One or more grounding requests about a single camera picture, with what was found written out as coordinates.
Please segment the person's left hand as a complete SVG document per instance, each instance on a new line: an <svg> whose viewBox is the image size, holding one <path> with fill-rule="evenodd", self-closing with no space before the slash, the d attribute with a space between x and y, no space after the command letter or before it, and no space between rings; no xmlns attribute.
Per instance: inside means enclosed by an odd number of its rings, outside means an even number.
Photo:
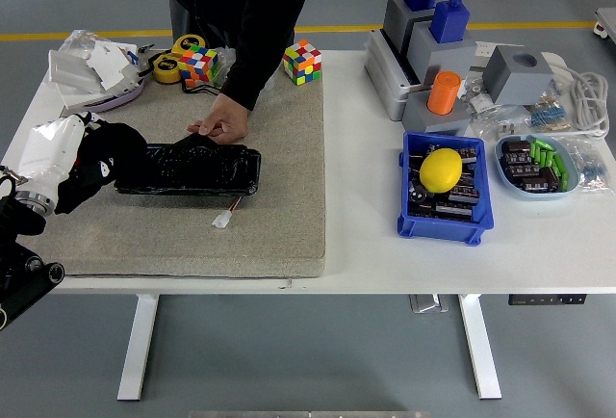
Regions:
<svg viewBox="0 0 616 418"><path fill-rule="evenodd" d="M219 94L209 113L189 124L187 131L208 137L217 144L232 144L248 133L248 110L230 97Z"/></svg>

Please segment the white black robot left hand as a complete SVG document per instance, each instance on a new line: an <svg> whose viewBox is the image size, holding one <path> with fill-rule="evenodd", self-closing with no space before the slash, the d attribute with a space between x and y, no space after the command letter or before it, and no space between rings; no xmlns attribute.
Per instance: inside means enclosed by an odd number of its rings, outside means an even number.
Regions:
<svg viewBox="0 0 616 418"><path fill-rule="evenodd" d="M96 113L83 112L31 129L17 168L24 182L16 187L16 196L51 214L59 201L59 185L68 179L87 130L104 122Z"/></svg>

